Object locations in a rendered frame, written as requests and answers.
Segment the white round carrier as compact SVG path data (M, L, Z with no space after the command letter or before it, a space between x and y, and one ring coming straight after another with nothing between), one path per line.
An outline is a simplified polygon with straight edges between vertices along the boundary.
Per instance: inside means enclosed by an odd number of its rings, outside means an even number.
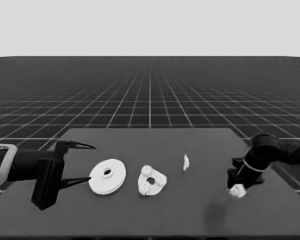
M154 196L154 195L157 195L159 194L162 189L165 187L160 187L156 184L156 181L155 181L155 176L156 175L159 175L159 174L162 174L161 172L157 171L156 169L153 168L153 171L152 171L152 175L149 176L149 177L145 177L143 176L141 173L138 177L138 190L139 190L139 187L144 185L144 184L148 184L150 186L150 191L149 191L149 194L147 196Z

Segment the large thick white disc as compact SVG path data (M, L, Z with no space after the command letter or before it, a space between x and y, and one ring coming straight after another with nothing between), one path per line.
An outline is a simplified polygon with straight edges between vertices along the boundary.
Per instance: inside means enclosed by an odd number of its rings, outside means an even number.
M89 174L89 187L98 195L108 195L118 190L127 175L124 163L118 159L107 159L98 163Z

